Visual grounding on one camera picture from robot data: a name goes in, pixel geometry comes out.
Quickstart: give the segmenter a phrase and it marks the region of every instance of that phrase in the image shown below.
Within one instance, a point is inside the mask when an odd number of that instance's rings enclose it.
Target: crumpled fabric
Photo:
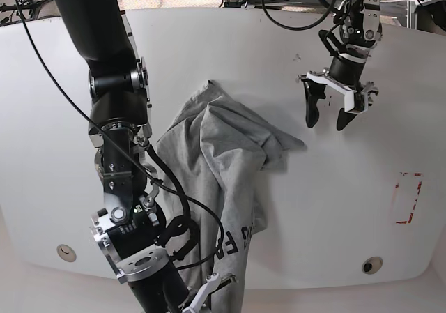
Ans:
[[[224,227],[223,249],[204,264],[181,271],[193,289],[206,276],[232,274],[238,282],[212,295],[213,313],[239,313],[252,234],[266,228],[266,213],[254,194],[260,170],[282,168],[284,151],[303,149],[304,143],[270,125],[258,114],[233,100],[213,82],[194,94],[157,143],[157,154],[175,173],[189,196],[211,208]],[[164,183],[173,188],[164,177]],[[179,198],[163,192],[173,216],[182,214]],[[190,204],[200,227],[199,244],[177,264],[190,264],[208,256],[217,245],[218,225],[202,208]],[[170,253],[181,248],[188,233],[172,238]]]

